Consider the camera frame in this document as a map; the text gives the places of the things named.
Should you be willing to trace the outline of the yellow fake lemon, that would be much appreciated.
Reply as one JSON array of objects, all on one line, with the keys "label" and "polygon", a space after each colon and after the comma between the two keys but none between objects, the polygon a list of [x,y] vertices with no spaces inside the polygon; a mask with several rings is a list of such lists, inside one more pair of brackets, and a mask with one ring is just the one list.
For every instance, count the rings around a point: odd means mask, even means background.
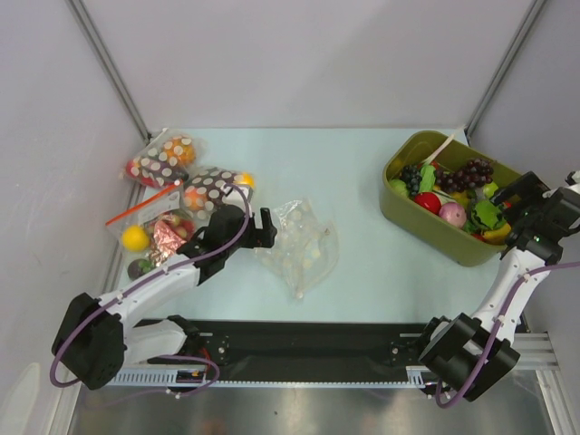
[{"label": "yellow fake lemon", "polygon": [[494,246],[503,246],[511,231],[511,226],[506,223],[499,229],[488,230],[481,234],[483,240]]}]

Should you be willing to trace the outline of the clear zip top bag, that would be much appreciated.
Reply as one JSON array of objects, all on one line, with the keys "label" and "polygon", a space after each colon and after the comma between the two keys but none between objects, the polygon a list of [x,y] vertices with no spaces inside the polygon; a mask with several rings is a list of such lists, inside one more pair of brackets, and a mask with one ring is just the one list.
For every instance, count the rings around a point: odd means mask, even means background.
[{"label": "clear zip top bag", "polygon": [[297,300],[325,280],[340,255],[333,221],[322,222],[306,198],[294,199],[271,211],[277,234],[270,248],[257,248],[257,260],[279,277]]}]

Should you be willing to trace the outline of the purple fake grape bunch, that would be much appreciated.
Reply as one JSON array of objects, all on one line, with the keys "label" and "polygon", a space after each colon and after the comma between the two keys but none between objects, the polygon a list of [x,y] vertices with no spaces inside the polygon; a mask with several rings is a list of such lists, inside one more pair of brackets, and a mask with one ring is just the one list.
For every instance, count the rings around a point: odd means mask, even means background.
[{"label": "purple fake grape bunch", "polygon": [[483,188],[493,180],[493,174],[494,169],[489,160],[475,158],[455,171],[437,169],[435,185],[448,194],[461,193],[465,190]]}]

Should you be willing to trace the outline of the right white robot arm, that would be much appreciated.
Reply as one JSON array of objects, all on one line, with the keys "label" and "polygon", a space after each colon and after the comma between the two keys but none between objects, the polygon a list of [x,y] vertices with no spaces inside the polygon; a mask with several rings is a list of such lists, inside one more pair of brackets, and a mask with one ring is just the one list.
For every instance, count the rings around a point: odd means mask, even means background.
[{"label": "right white robot arm", "polygon": [[498,274],[478,309],[455,319],[434,318],[418,341],[419,361],[438,378],[433,397],[442,409],[474,401],[517,364],[517,320],[531,295],[562,262],[561,240],[579,232],[579,174],[549,188],[532,171],[499,188],[490,201],[504,210],[511,226]]}]

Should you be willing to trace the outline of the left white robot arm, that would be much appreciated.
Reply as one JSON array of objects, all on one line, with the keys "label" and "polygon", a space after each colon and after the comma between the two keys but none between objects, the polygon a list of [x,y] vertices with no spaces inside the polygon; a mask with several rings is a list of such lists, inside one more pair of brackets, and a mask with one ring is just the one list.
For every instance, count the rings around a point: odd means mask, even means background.
[{"label": "left white robot arm", "polygon": [[235,205],[215,212],[175,255],[121,290],[99,297],[82,293],[69,303],[52,346],[49,376],[63,365],[91,390],[109,383],[127,365],[161,358],[188,363],[198,356],[194,325],[179,315],[155,324],[142,320],[169,300],[220,273],[239,249],[271,248],[277,229],[268,208],[255,215]]}]

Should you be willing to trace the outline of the polka dot bag near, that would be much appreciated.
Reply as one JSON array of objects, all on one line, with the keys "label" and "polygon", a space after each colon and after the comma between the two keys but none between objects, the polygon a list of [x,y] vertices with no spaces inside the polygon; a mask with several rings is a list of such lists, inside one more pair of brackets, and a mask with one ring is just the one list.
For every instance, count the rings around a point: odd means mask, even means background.
[{"label": "polka dot bag near", "polygon": [[208,224],[211,216],[226,205],[222,202],[224,188],[249,185],[255,191],[253,175],[244,171],[194,165],[188,168],[188,175],[181,194],[181,205],[198,227]]}]

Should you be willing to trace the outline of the polka dot bag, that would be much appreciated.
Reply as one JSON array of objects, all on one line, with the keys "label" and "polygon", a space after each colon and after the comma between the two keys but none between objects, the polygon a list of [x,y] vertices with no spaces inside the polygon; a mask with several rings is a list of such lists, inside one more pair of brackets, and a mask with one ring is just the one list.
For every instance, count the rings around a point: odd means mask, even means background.
[{"label": "polka dot bag", "polygon": [[226,205],[222,202],[224,188],[249,185],[255,191],[253,175],[244,171],[194,165],[188,168],[188,175],[181,194],[181,205],[198,227],[208,224],[211,216]]},{"label": "polka dot bag", "polygon": [[165,128],[125,163],[121,175],[152,189],[185,183],[205,148],[203,139]]}]

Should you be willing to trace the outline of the orange zip clear bag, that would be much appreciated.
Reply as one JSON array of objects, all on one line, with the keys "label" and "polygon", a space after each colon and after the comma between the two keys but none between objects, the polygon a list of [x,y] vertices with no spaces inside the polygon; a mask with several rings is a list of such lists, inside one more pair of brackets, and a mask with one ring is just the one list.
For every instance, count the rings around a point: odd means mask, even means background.
[{"label": "orange zip clear bag", "polygon": [[[105,227],[121,245],[123,265],[131,281],[161,266],[196,233],[193,218],[181,205],[182,191],[178,181],[106,222]],[[133,225],[143,227],[150,237],[149,247],[140,252],[128,251],[121,244],[122,232]]]}]

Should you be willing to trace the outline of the polka dot bag far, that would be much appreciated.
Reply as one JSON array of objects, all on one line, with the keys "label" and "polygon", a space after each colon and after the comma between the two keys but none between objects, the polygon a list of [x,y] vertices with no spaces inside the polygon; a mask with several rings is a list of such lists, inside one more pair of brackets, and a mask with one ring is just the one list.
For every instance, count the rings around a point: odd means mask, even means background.
[{"label": "polka dot bag far", "polygon": [[185,183],[205,148],[203,139],[165,128],[125,163],[121,175],[152,189]]}]

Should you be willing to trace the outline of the yellow lemon in bag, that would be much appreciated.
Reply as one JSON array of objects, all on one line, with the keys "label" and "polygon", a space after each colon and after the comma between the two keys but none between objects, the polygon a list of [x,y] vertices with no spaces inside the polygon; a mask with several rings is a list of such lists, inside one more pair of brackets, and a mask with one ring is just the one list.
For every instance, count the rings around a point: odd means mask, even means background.
[{"label": "yellow lemon in bag", "polygon": [[149,247],[150,237],[143,227],[133,225],[122,232],[121,244],[128,251],[140,252]]}]

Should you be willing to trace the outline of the green apple in bin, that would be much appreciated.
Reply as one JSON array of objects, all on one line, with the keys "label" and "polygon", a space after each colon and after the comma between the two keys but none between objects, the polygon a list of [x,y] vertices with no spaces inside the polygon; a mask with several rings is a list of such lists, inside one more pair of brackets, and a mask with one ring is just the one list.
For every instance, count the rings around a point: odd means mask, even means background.
[{"label": "green apple in bin", "polygon": [[498,185],[494,181],[491,181],[482,187],[482,193],[485,198],[492,198],[497,190]]}]

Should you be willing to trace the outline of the green lettuce in bin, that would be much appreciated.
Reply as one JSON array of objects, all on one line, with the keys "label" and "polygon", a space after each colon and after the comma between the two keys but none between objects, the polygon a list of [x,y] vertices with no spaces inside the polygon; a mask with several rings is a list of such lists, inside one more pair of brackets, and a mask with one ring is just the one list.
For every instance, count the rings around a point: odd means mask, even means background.
[{"label": "green lettuce in bin", "polygon": [[487,231],[499,230],[506,223],[502,210],[488,199],[482,199],[469,204],[463,230],[470,234],[483,234]]}]

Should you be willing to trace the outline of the pink onion in bin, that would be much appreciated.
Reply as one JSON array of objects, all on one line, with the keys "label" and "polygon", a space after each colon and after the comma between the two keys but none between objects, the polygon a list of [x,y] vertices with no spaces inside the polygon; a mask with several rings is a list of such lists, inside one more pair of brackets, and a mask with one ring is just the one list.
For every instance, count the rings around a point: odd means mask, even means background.
[{"label": "pink onion in bin", "polygon": [[448,202],[442,205],[439,217],[457,228],[463,228],[467,222],[466,210],[457,202]]}]

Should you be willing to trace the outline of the olive green plastic bin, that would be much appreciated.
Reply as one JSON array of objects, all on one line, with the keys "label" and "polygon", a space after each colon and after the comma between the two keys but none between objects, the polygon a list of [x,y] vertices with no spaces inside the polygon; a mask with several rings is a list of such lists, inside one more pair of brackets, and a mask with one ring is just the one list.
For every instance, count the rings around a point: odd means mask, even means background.
[{"label": "olive green plastic bin", "polygon": [[[445,222],[413,200],[396,193],[395,189],[390,186],[390,181],[399,176],[404,166],[419,163],[427,158],[447,138],[447,134],[439,131],[420,130],[404,142],[382,170],[384,188],[380,195],[380,208],[382,214],[392,223],[439,250],[453,261],[462,266],[479,266],[502,252],[506,246],[492,245],[468,235],[464,230]],[[504,165],[503,162],[493,160],[455,139],[437,156],[436,160],[444,169],[459,169],[460,163],[473,158],[492,161],[495,170],[493,178],[501,188],[523,175]]]}]

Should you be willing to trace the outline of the red tomato in bin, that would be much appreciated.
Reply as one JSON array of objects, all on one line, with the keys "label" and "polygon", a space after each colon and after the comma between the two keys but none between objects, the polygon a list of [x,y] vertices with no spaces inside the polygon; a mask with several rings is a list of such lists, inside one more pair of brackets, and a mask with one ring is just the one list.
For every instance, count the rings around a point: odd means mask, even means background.
[{"label": "red tomato in bin", "polygon": [[422,192],[415,196],[414,202],[434,215],[440,213],[440,198],[433,192]]}]

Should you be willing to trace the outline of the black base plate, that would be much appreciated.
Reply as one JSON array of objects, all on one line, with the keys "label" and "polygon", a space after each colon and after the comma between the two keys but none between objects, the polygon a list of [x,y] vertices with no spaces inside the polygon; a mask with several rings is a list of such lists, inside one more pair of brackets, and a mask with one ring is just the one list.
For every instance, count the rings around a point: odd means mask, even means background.
[{"label": "black base plate", "polygon": [[423,324],[186,321],[186,342],[175,352],[207,357],[216,372],[253,361],[346,363],[390,367],[418,362]]}]

